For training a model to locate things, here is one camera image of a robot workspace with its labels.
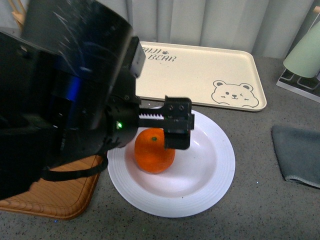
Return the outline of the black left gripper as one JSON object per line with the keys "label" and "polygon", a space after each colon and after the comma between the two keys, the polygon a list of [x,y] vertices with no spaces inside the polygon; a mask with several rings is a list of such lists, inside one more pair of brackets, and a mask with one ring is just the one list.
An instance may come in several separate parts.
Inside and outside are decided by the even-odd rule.
{"label": "black left gripper", "polygon": [[191,99],[166,96],[160,108],[141,108],[140,105],[135,76],[121,70],[104,111],[106,137],[101,153],[126,146],[138,128],[162,129],[166,149],[186,150],[190,147],[191,130],[195,126]]}

